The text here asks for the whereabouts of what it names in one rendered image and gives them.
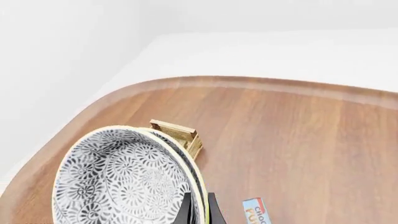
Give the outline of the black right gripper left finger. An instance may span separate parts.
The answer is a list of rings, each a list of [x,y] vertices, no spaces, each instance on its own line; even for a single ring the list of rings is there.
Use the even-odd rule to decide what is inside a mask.
[[[190,224],[191,222],[191,193],[185,193],[173,224]]]

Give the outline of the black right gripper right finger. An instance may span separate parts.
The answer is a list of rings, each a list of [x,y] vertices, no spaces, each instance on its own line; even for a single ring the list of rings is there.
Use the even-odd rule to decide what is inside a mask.
[[[210,224],[226,224],[223,214],[218,206],[215,194],[208,193],[208,203],[210,210]]]

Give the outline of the black white patterned bowl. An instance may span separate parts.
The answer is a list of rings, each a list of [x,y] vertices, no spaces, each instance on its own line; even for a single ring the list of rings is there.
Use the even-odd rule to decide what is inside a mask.
[[[190,224],[204,224],[195,179],[163,140],[131,126],[80,138],[61,161],[52,190],[54,224],[172,224],[191,193]]]
[[[200,170],[195,163],[195,160],[190,156],[190,154],[176,141],[173,139],[170,139],[167,137],[165,134],[162,134],[161,132],[151,129],[151,128],[139,128],[140,130],[149,132],[156,136],[157,138],[160,138],[163,140],[165,143],[167,143],[181,158],[182,160],[186,163],[187,167],[190,169],[190,173],[192,174],[193,178],[195,179],[196,186],[198,189],[198,193],[195,195],[199,195],[201,197],[201,200],[197,200],[198,203],[201,205],[203,208],[203,213],[204,213],[204,224],[210,224],[210,210],[209,210],[209,203],[208,203],[208,192],[206,191],[205,183],[203,180],[203,177],[200,173]]]

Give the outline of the wooden slat tray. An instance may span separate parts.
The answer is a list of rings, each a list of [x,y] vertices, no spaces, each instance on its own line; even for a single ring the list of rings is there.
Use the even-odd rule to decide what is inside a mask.
[[[193,160],[197,159],[203,149],[203,143],[196,129],[156,119],[151,119],[149,123],[151,129],[157,130],[173,139],[190,154]]]

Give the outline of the printed food box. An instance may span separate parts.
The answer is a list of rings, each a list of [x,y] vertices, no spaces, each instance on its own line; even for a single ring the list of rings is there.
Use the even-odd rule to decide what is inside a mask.
[[[261,197],[243,201],[247,224],[271,224],[266,206]]]

